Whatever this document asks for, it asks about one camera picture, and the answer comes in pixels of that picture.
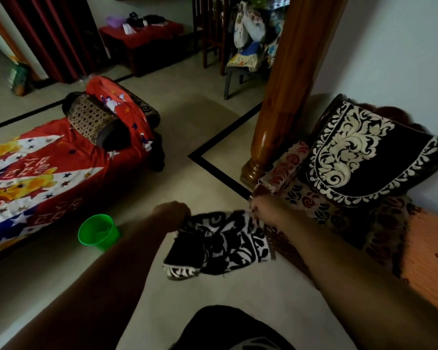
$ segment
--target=curtain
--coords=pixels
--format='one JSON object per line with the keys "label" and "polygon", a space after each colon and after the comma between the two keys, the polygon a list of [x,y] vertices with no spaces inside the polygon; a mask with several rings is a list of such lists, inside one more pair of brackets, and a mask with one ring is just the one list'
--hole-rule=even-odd
{"label": "curtain", "polygon": [[0,0],[47,75],[72,83],[108,61],[86,0]]}

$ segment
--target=green cup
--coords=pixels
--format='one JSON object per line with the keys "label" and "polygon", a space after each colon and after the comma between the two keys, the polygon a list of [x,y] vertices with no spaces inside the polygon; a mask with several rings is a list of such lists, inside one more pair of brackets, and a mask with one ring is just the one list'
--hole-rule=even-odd
{"label": "green cup", "polygon": [[78,239],[83,245],[95,245],[106,251],[120,238],[120,231],[110,216],[99,214],[88,218],[79,228]]}

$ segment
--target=black and white cloth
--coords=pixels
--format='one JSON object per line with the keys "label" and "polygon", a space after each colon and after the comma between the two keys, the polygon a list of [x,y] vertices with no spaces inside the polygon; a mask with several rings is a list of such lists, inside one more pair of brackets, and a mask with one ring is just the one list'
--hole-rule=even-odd
{"label": "black and white cloth", "polygon": [[183,280],[275,259],[266,229],[245,210],[189,217],[164,260],[164,270],[169,279]]}

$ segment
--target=forearm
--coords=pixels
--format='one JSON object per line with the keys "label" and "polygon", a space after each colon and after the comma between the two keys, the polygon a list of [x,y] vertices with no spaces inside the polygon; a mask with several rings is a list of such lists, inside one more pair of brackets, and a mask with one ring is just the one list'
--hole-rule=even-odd
{"label": "forearm", "polygon": [[168,232],[154,217],[136,229],[97,259],[4,349],[115,349]]}
{"label": "forearm", "polygon": [[438,348],[438,310],[407,285],[302,211],[283,212],[277,227],[359,346]]}

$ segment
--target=red bedsheet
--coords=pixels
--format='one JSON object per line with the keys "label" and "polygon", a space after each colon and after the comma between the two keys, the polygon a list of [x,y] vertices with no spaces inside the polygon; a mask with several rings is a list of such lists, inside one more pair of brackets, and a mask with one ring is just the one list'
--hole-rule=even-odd
{"label": "red bedsheet", "polygon": [[96,76],[86,92],[109,101],[130,128],[131,146],[105,152],[66,118],[0,145],[0,251],[75,210],[106,182],[149,155],[154,139],[142,110],[115,83]]}

